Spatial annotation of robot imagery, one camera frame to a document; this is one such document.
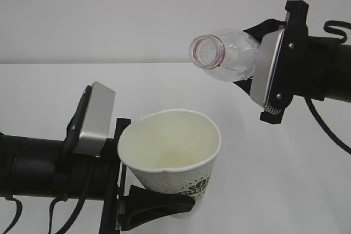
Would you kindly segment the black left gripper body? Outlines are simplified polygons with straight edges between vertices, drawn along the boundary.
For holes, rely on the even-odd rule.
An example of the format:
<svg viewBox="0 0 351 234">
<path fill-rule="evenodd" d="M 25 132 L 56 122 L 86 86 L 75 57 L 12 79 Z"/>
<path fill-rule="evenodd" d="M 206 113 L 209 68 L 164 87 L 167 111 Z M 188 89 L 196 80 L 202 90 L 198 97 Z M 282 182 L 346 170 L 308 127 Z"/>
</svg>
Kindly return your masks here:
<svg viewBox="0 0 351 234">
<path fill-rule="evenodd" d="M 109 138 L 99 158 L 107 166 L 99 233 L 121 233 L 129 230 L 127 196 L 124 195 L 127 167 L 117 153 L 119 139 L 119 136 Z"/>
</svg>

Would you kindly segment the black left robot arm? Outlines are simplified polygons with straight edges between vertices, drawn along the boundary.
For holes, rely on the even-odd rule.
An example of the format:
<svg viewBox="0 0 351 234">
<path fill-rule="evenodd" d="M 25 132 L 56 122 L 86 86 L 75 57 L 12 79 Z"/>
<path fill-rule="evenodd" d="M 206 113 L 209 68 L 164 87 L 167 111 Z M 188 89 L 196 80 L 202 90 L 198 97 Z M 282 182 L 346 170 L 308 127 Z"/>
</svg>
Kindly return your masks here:
<svg viewBox="0 0 351 234">
<path fill-rule="evenodd" d="M 63 142 L 1 135 L 1 196 L 16 204 L 9 224 L 13 228 L 22 213 L 19 196 L 50 197 L 49 212 L 58 202 L 76 199 L 76 208 L 60 229 L 66 233 L 86 200 L 101 200 L 100 233 L 129 231 L 164 216 L 189 212 L 194 199 L 131 186 L 125 195 L 126 166 L 117 155 L 117 144 L 131 120 L 119 118 L 115 135 L 99 157 L 60 154 Z"/>
</svg>

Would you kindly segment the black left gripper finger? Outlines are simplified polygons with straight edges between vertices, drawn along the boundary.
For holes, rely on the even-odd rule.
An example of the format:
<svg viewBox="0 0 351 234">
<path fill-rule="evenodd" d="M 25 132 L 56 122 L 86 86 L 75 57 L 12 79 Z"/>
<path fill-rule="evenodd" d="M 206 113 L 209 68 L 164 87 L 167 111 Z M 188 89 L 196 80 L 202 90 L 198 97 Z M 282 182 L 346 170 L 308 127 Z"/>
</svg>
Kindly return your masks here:
<svg viewBox="0 0 351 234">
<path fill-rule="evenodd" d="M 115 140 L 119 140 L 123 131 L 131 124 L 131 119 L 117 118 L 115 125 Z"/>
<path fill-rule="evenodd" d="M 195 200 L 186 195 L 158 193 L 132 185 L 124 197 L 120 230 L 130 231 L 165 216 L 190 212 L 194 205 Z"/>
</svg>

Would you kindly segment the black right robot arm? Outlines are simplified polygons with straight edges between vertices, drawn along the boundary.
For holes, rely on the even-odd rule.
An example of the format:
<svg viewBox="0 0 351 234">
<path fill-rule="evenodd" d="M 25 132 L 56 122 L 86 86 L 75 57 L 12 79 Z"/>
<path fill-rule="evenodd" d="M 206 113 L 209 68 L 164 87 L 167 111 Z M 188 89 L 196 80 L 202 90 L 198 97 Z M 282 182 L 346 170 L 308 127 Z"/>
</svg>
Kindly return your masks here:
<svg viewBox="0 0 351 234">
<path fill-rule="evenodd" d="M 235 84 L 263 108 L 263 122 L 281 123 L 294 96 L 350 102 L 350 23 L 329 20 L 324 31 L 331 37 L 310 36 L 308 8 L 303 0 L 287 1 L 285 21 L 246 29 L 261 46 L 253 76 Z"/>
</svg>

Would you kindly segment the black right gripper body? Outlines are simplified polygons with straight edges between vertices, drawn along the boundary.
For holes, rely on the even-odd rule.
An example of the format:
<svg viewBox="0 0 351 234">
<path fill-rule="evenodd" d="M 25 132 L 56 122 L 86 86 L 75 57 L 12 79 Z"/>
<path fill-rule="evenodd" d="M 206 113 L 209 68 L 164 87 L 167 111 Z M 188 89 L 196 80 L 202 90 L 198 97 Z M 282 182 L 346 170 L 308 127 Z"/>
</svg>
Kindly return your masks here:
<svg viewBox="0 0 351 234">
<path fill-rule="evenodd" d="M 318 101 L 326 98 L 327 68 L 336 39 L 309 35 L 308 8 L 303 0 L 286 2 L 284 34 L 269 87 L 268 105 L 260 115 L 261 121 L 281 123 L 284 111 L 295 95 Z"/>
</svg>

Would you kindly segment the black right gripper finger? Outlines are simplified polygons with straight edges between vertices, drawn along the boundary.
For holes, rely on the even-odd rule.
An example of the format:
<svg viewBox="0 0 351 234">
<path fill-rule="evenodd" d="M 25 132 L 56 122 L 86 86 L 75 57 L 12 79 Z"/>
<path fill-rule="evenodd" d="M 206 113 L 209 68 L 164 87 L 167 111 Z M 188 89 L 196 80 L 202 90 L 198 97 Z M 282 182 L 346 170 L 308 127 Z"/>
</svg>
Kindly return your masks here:
<svg viewBox="0 0 351 234">
<path fill-rule="evenodd" d="M 245 29 L 244 32 L 252 36 L 258 43 L 261 43 L 265 35 L 285 28 L 285 26 L 285 21 L 267 19 L 256 26 Z"/>
<path fill-rule="evenodd" d="M 241 88 L 247 95 L 250 95 L 251 85 L 252 85 L 252 78 L 234 82 L 239 88 Z"/>
</svg>

